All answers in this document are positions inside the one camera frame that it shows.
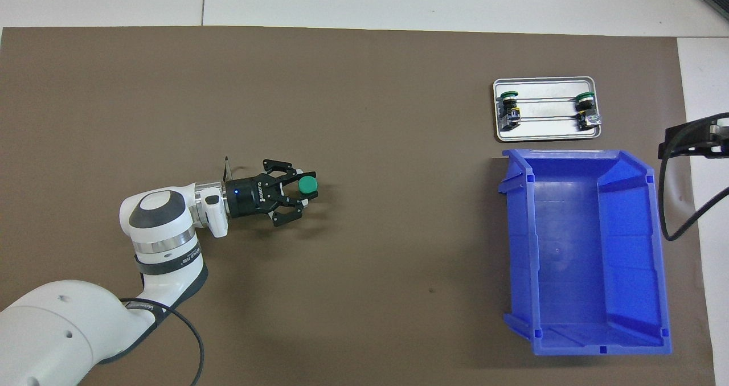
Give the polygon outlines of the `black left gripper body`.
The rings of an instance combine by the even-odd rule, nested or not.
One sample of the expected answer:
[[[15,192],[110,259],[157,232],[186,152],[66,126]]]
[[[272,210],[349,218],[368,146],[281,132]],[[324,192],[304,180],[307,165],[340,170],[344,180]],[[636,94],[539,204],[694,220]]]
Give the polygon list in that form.
[[[227,213],[231,218],[274,212],[283,196],[280,183],[269,175],[227,181]]]

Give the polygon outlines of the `green push button switch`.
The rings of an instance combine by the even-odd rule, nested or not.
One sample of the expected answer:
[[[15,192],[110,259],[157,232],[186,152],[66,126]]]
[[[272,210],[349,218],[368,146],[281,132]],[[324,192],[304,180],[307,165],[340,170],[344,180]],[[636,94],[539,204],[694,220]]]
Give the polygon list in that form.
[[[298,201],[303,207],[307,207],[310,201],[318,196],[318,181],[315,176],[302,176],[297,181],[297,188],[300,193]]]
[[[518,91],[505,91],[500,94],[501,111],[499,113],[499,129],[511,131],[521,123],[521,111],[518,107]]]
[[[575,119],[580,131],[598,128],[602,124],[602,116],[598,111],[596,95],[592,91],[575,96]]]

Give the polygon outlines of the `brown table mat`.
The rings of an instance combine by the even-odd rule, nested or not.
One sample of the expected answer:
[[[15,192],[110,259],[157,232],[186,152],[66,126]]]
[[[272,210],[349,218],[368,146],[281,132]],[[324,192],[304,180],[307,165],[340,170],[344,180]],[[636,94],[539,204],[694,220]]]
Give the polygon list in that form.
[[[0,46],[0,310],[76,279],[141,292],[128,196],[315,171],[318,198],[199,233],[180,311],[200,386],[714,384],[698,232],[664,243],[671,355],[536,356],[510,331],[492,85],[589,76],[600,137],[658,168],[686,119],[673,38],[293,28],[11,28]]]

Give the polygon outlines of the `silver metal tray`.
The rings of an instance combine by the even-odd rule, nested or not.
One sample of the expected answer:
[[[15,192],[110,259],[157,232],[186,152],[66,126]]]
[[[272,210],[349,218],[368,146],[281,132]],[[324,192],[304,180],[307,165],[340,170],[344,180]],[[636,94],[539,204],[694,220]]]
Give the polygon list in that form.
[[[494,132],[501,142],[567,141],[593,139],[602,133],[598,128],[580,131],[576,123],[575,96],[592,91],[596,83],[589,76],[498,78],[493,83]],[[518,91],[521,111],[520,126],[511,131],[499,129],[502,110],[500,94]]]

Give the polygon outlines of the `blue plastic storage bin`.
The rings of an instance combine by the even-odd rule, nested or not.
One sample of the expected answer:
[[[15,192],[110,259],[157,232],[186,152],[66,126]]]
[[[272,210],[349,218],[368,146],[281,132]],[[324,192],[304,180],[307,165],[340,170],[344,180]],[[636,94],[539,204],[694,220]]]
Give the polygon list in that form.
[[[537,356],[671,354],[653,168],[625,150],[503,157],[507,326]]]

